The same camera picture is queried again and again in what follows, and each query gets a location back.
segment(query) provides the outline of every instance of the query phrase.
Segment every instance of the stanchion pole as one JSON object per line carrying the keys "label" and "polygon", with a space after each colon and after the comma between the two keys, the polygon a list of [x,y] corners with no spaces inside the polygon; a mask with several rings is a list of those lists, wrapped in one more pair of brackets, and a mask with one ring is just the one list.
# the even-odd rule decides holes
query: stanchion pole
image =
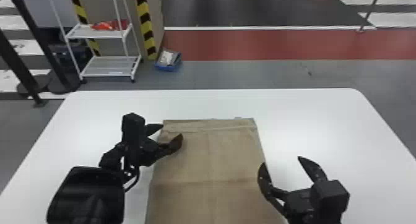
{"label": "stanchion pole", "polygon": [[13,46],[10,45],[9,40],[0,30],[0,48],[1,56],[6,64],[12,69],[13,73],[20,80],[20,84],[24,86],[27,93],[35,100],[35,106],[41,107],[46,104],[46,101],[42,100],[38,92],[41,92],[47,86],[49,78],[47,76],[41,77],[41,81],[37,81],[33,75],[29,72],[26,65],[23,63],[19,55],[14,51]]}
{"label": "stanchion pole", "polygon": [[75,77],[67,77],[63,72],[61,66],[58,64],[56,58],[53,56],[51,49],[49,48],[45,36],[41,33],[40,29],[36,25],[32,15],[30,15],[24,0],[12,0],[17,10],[22,15],[30,31],[33,33],[40,48],[45,54],[47,60],[51,64],[54,74],[58,78],[58,81],[52,81],[48,86],[50,92],[56,94],[64,94],[68,92],[76,91],[80,85],[80,80]]}
{"label": "stanchion pole", "polygon": [[369,10],[367,12],[367,14],[364,17],[363,23],[360,26],[360,29],[358,29],[359,33],[363,33],[364,32],[364,26],[367,23],[368,18],[370,17],[371,13],[374,11],[374,7],[376,6],[378,0],[373,0],[373,2],[371,3]]}

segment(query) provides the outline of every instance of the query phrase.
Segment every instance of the white table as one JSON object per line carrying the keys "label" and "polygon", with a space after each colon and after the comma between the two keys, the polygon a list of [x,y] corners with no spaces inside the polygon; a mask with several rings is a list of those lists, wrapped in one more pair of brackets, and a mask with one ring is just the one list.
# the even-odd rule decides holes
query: white table
{"label": "white table", "polygon": [[[346,224],[413,223],[416,161],[352,89],[77,92],[53,116],[0,196],[0,223],[44,223],[67,172],[98,164],[129,112],[163,119],[255,118],[275,186],[311,185],[297,162],[318,162],[351,193]],[[143,223],[152,170],[126,196],[125,222]]]}

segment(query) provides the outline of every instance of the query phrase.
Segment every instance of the red object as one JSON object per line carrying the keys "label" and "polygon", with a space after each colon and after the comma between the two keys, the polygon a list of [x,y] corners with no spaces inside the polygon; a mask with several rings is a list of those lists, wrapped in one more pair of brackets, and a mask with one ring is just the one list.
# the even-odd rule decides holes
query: red object
{"label": "red object", "polygon": [[95,30],[114,30],[113,27],[107,22],[100,22],[91,25],[91,28]]}
{"label": "red object", "polygon": [[[121,29],[123,30],[127,29],[129,22],[126,19],[121,19],[120,22],[121,22]],[[96,29],[96,30],[120,30],[118,20],[96,23],[96,24],[91,25],[91,28]]]}
{"label": "red object", "polygon": [[[129,25],[129,22],[126,19],[121,19],[120,22],[121,22],[121,29],[123,29],[123,30],[127,29],[127,26]],[[111,26],[115,30],[120,30],[120,28],[118,27],[118,20],[111,21]]]}

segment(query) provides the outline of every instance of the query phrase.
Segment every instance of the red floor stripe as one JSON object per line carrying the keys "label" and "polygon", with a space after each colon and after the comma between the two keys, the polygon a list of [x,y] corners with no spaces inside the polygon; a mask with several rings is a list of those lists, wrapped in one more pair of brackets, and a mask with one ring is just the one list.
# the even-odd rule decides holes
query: red floor stripe
{"label": "red floor stripe", "polygon": [[183,60],[416,59],[416,30],[166,31]]}

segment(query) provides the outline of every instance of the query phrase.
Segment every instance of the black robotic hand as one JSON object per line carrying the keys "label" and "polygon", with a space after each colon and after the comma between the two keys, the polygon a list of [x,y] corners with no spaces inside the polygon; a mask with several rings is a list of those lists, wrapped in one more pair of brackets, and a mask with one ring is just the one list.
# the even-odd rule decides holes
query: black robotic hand
{"label": "black robotic hand", "polygon": [[[124,115],[121,142],[104,153],[98,168],[72,168],[51,201],[46,221],[49,224],[122,223],[124,195],[138,182],[140,166],[151,166],[182,146],[181,134],[169,144],[158,144],[148,138],[162,127],[162,124],[145,125],[145,119],[134,113]],[[134,182],[124,188],[133,178]]]}
{"label": "black robotic hand", "polygon": [[289,224],[340,224],[350,194],[338,180],[329,181],[317,163],[303,157],[298,157],[298,160],[311,178],[312,187],[291,192],[276,188],[263,163],[257,178],[263,196]]}

